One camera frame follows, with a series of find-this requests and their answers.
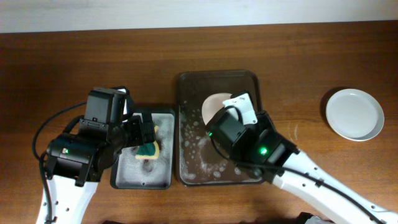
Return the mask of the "yellow green sponge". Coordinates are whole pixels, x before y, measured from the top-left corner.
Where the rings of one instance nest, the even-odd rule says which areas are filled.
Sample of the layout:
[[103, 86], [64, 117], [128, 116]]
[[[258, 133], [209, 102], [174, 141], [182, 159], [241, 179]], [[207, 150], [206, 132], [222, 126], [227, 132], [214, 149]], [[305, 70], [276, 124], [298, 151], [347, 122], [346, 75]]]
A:
[[159, 157], [160, 147], [157, 143], [157, 136], [155, 136], [154, 141], [150, 143], [145, 143], [138, 147], [135, 158], [143, 160], [153, 160]]

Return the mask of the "pink plate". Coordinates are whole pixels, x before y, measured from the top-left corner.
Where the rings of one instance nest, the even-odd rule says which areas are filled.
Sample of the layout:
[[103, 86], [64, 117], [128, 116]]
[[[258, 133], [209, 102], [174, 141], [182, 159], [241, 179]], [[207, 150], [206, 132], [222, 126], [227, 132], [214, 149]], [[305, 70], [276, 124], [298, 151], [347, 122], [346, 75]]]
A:
[[216, 93], [210, 95], [202, 104], [201, 107], [201, 115], [203, 118], [204, 124], [208, 124], [208, 122], [214, 117], [214, 115], [224, 107], [223, 102], [229, 100], [231, 98], [230, 93]]

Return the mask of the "pale green plate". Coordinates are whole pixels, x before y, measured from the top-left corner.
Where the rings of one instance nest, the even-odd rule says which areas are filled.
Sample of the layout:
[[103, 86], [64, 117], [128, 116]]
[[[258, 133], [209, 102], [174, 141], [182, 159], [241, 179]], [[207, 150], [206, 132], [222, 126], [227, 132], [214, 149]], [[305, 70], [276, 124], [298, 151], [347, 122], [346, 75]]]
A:
[[384, 127], [384, 112], [365, 91], [347, 88], [334, 93], [326, 103], [325, 115], [331, 129], [350, 141], [368, 141]]

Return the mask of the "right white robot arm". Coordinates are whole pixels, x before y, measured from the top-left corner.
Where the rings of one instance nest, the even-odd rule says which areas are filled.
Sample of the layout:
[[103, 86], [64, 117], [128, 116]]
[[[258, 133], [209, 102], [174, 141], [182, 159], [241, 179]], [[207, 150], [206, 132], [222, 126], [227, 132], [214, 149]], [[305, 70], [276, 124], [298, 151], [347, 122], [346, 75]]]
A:
[[233, 162], [261, 174], [273, 172], [271, 183], [301, 198], [335, 223], [397, 223], [397, 213], [373, 204], [324, 172], [306, 153], [269, 127], [263, 136], [275, 146], [261, 146], [254, 159], [230, 154]]

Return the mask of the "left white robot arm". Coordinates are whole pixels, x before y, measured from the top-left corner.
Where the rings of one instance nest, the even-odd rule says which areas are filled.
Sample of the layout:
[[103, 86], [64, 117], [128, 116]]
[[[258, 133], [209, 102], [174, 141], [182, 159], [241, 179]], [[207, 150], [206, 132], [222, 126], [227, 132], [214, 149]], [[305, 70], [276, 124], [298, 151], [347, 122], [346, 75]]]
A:
[[39, 159], [44, 191], [37, 223], [81, 223], [104, 170], [118, 163], [124, 149], [154, 140], [150, 113], [118, 126], [73, 119]]

